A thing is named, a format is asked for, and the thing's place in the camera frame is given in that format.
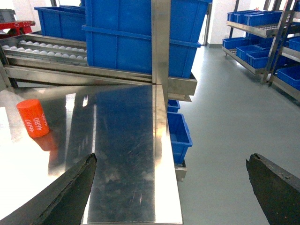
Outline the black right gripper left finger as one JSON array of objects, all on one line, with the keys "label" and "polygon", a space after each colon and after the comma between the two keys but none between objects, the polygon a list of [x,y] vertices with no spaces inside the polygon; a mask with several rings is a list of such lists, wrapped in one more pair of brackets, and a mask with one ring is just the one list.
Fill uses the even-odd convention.
[{"label": "black right gripper left finger", "polygon": [[39,194],[3,218],[2,225],[79,225],[91,192],[97,157],[86,155]]}]

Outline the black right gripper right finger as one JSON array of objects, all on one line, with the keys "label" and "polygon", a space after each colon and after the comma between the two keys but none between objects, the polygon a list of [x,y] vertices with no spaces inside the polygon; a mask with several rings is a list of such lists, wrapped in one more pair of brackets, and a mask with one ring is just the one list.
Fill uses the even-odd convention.
[{"label": "black right gripper right finger", "polygon": [[253,192],[270,225],[300,223],[300,179],[260,154],[246,168]]}]

